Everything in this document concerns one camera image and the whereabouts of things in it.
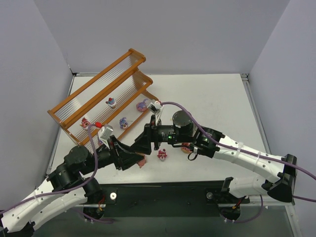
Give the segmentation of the pink ice cream toy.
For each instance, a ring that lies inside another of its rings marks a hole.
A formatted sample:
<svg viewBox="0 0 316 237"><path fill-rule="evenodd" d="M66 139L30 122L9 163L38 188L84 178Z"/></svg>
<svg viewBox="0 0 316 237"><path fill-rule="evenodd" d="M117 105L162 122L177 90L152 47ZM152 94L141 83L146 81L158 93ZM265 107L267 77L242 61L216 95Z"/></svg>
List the pink ice cream toy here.
<svg viewBox="0 0 316 237"><path fill-rule="evenodd" d="M142 168L146 164L146 162L147 162L146 156L143 155L143 158L137 162L137 165L139 166L139 168Z"/></svg>

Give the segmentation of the small purple bunny toy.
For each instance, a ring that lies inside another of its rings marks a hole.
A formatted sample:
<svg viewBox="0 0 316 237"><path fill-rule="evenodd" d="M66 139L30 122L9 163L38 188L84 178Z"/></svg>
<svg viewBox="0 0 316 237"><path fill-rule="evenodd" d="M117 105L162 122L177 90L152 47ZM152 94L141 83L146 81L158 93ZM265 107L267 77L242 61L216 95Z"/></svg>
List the small purple bunny toy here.
<svg viewBox="0 0 316 237"><path fill-rule="evenodd" d="M126 117L123 117L119 120L119 126L121 129L126 130L128 129L128 122L126 120Z"/></svg>

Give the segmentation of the pink bear cupcake toy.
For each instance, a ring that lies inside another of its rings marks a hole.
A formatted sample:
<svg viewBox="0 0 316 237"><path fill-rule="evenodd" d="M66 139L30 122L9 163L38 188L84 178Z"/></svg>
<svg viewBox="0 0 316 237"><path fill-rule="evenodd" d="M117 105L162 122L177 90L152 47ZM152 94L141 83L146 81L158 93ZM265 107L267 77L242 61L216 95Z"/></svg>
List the pink bear cupcake toy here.
<svg viewBox="0 0 316 237"><path fill-rule="evenodd" d="M87 130L90 125L90 122L86 118L82 118L80 126L82 129Z"/></svg>

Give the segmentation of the blue cupcake toy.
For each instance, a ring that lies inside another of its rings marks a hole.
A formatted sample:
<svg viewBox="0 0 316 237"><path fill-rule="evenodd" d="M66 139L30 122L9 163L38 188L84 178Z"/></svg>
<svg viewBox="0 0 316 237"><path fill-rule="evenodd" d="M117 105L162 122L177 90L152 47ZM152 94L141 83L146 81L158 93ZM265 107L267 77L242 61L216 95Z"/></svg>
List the blue cupcake toy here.
<svg viewBox="0 0 316 237"><path fill-rule="evenodd" d="M116 108L116 101L114 98L108 98L108 100L106 101L106 104L111 108L111 109L115 109Z"/></svg>

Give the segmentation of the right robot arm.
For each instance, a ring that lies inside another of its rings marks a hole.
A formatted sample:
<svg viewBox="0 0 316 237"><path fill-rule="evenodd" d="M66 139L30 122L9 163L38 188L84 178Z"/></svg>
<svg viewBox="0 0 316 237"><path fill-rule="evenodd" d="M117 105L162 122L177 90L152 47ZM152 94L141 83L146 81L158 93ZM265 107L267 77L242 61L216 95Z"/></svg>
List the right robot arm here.
<svg viewBox="0 0 316 237"><path fill-rule="evenodd" d="M197 126L184 111L177 111L172 122L172 125L162 125L152 115L132 149L149 155L152 149L158 150L161 143L187 147L195 157L201 155L228 161L256 173L253 178L226 178L223 192L236 198L268 195L281 202L293 201L297 176L295 156L273 156L252 149L219 131Z"/></svg>

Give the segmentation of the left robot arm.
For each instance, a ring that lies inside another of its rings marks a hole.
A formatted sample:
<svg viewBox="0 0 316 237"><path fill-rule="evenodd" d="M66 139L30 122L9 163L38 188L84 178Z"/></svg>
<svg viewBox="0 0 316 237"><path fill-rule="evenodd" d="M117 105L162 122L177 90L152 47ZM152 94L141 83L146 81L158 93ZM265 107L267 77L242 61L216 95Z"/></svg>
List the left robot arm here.
<svg viewBox="0 0 316 237"><path fill-rule="evenodd" d="M51 172L32 194L20 203L1 211L0 224L6 234L22 233L30 237L51 218L78 204L96 203L105 195L95 179L97 170L113 164L118 170L140 165L152 151L151 143L136 140L131 146L111 136L107 145L89 150L75 146L63 163Z"/></svg>

